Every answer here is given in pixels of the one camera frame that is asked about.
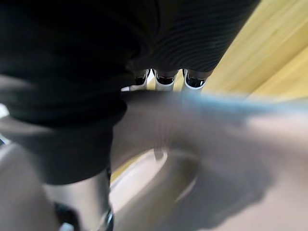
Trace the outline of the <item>right robot hand black cloth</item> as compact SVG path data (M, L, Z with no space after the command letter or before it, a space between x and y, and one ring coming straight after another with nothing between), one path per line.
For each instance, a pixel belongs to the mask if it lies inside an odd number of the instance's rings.
M0 102L4 137L27 150L37 174L85 230L113 229L109 205L120 92L154 69L170 81L194 71L203 86L257 0L3 0Z

